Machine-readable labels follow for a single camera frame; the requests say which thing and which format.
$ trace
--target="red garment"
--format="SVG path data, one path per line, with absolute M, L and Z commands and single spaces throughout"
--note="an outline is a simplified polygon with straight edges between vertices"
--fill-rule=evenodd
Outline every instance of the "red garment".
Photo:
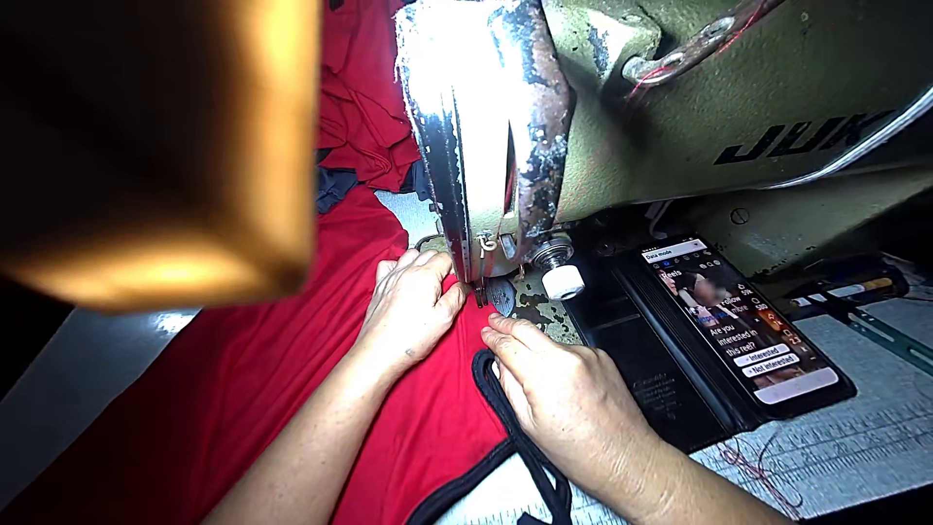
M 371 188 L 397 192 L 419 157 L 395 81 L 400 0 L 345 0 L 324 6 L 318 148 L 324 167 L 354 168 Z
M 354 343 L 376 262 L 407 244 L 367 188 L 318 225 L 301 295 L 204 310 L 0 522 L 193 523 L 210 512 Z M 490 311 L 468 298 L 434 352 L 398 381 L 334 523 L 401 523 L 505 439 L 470 372 Z

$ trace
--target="metal screw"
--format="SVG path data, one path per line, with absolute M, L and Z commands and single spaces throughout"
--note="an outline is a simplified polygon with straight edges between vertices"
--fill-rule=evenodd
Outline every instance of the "metal screw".
M 732 224 L 745 224 L 748 222 L 748 217 L 748 210 L 743 207 L 737 207 L 729 214 Z

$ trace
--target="gray floor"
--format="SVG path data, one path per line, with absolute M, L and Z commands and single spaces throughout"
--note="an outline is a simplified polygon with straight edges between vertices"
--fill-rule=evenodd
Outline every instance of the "gray floor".
M 74 310 L 0 401 L 0 508 L 64 452 L 195 313 L 108 317 Z

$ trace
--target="person's right hand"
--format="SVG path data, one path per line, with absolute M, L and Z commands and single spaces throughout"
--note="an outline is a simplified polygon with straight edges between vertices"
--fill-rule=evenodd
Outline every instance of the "person's right hand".
M 515 415 L 567 477 L 604 499 L 642 475 L 661 439 L 605 352 L 555 343 L 523 319 L 493 314 L 489 325 L 482 340 Z

